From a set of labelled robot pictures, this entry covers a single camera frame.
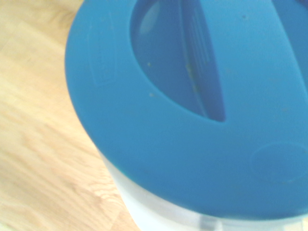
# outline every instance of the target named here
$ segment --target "chlorine dispenser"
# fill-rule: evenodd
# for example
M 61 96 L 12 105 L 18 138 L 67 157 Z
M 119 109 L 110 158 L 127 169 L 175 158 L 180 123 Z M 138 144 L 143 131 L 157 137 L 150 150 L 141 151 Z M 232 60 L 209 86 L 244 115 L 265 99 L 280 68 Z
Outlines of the chlorine dispenser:
M 303 231 L 308 0 L 85 0 L 76 113 L 142 231 Z

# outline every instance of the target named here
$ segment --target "wood grain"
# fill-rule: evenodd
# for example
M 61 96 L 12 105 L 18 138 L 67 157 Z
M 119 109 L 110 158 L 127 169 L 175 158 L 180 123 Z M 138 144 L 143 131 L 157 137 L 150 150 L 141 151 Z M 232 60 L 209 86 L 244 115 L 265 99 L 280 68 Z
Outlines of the wood grain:
M 81 3 L 0 0 L 0 231 L 139 230 L 66 89 Z

